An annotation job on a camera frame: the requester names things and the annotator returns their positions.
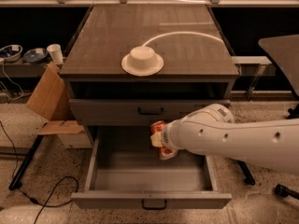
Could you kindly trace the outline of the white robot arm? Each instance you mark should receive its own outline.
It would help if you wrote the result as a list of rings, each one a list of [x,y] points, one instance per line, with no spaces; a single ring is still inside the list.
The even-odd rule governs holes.
[[[299,119],[236,123],[223,105],[213,104],[170,123],[153,123],[155,147],[222,156],[299,175]]]

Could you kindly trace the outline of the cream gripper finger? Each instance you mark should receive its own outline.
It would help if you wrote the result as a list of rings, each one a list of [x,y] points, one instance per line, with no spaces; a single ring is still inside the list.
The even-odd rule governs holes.
[[[163,143],[162,143],[162,136],[160,132],[154,133],[151,137],[150,137],[150,141],[151,144],[154,147],[162,147]]]

